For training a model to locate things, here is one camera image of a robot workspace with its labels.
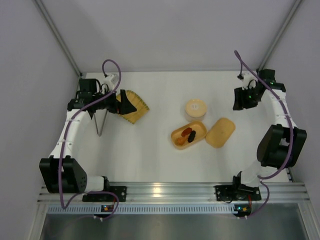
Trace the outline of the metal tongs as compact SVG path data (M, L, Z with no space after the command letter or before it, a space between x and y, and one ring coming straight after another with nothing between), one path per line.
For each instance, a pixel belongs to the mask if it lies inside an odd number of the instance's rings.
M107 116L108 110L98 110L96 113L93 114L96 133L99 137L101 137L103 134Z

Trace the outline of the round beige lid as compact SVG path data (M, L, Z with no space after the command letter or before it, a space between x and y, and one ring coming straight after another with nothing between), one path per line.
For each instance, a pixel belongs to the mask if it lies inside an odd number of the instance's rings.
M207 113L207 105L201 99L191 99L185 105L185 112L193 118L200 118Z

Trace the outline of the left aluminium frame post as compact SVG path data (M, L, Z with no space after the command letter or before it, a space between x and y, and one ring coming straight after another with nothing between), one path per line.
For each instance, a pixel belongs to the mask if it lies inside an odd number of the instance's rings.
M38 10L39 14L41 15L42 19L46 23L48 29L52 33L55 41L57 42L58 46L62 50L64 56L66 57L68 63L70 64L71 68L75 72L75 74L80 78L83 76L83 73L81 72L80 68L78 67L74 57L72 56L72 53L70 49L68 48L67 44L65 43L62 35L60 34L58 28L56 27L46 5L42 0L32 0L34 6Z

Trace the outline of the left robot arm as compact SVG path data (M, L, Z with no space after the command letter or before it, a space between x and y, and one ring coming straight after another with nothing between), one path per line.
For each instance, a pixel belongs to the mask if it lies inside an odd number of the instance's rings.
M51 194L79 194L108 189L105 176L90 176L78 163L81 144L88 124L96 119L96 111L125 115L137 108L125 90L116 93L119 76L110 74L102 80L81 78L79 90L67 104L66 121L49 157L42 158L39 169L46 189Z

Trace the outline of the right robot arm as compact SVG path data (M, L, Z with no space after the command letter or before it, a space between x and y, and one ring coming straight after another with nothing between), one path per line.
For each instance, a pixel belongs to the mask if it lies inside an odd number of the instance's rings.
M275 81L275 71L241 72L242 86L234 89L233 110L248 110L262 103L270 126L257 146L256 158L232 179L232 198L237 201L261 200L262 180L276 177L293 167L307 139L307 132L294 123L286 101L286 88Z

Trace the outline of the black sea cucumber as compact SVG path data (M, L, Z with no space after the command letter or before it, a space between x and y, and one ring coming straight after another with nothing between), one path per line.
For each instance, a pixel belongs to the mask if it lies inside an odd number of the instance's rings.
M195 137L196 137L196 131L193 130L193 131L189 134L187 141L188 141L189 143L191 143L191 142L193 142L193 141L195 140Z

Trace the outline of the tan rectangular box lid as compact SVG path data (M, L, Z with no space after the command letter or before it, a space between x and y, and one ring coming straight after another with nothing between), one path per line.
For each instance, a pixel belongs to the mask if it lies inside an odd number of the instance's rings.
M207 132L205 140L213 148L222 148L236 129L236 125L228 118L220 118Z

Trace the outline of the tan rectangular lunch box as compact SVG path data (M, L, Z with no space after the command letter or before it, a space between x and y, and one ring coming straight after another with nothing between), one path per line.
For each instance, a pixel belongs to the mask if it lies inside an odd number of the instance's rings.
M174 130L170 138L177 149L183 150L203 140L206 135L206 126L201 121L196 120Z

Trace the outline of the bamboo fan-shaped tray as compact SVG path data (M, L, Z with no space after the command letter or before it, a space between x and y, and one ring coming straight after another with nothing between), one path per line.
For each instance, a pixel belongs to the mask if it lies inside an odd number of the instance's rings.
M143 99L134 91L125 90L125 94L130 103L136 108L136 111L124 115L118 114L118 116L122 117L123 119L127 120L128 122L134 125L139 119L141 119L145 114L148 113L150 108L143 101Z

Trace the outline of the fried chicken piece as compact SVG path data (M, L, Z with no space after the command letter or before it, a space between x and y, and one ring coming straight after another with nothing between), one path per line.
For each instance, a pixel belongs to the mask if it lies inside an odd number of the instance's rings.
M182 145L186 142L187 139L188 139L187 136L178 137L178 138L176 139L176 144L177 144L178 146L182 146Z

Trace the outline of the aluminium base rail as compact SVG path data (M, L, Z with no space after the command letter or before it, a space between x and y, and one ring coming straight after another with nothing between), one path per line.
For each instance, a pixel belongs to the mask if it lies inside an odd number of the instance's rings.
M231 200L227 190L216 190L221 182L111 182L126 187L127 204L213 204L220 199ZM266 182L257 193L262 203L269 195L270 203L301 203L310 201L307 188L299 182Z

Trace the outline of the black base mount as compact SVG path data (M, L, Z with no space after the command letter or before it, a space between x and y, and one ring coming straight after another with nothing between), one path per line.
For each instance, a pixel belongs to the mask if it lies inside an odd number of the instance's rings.
M216 200L231 203L234 201L260 201L262 199L259 187L234 186L230 184L214 187Z
M82 197L85 203L102 203L102 202L125 202L127 198L127 186L110 186L108 191L90 192Z

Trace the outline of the round steel-lined container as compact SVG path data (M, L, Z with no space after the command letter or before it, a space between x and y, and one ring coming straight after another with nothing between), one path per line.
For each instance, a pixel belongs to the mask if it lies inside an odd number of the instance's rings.
M206 113L206 110L185 110L185 118L188 122L202 121Z

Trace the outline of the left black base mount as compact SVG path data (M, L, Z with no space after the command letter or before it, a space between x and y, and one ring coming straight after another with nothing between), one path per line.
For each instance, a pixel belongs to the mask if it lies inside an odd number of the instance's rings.
M85 203L102 203L102 202L125 202L127 198L127 186L110 186L108 191L90 192L82 197Z

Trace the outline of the red-orange food slice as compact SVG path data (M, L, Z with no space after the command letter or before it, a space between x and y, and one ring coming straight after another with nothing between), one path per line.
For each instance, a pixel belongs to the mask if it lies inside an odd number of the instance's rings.
M192 128L191 128L191 127L188 127L188 128L186 128L186 129L184 129L184 130L182 131L181 136L182 136L182 137L185 137L185 136L189 135L192 131L193 131Z

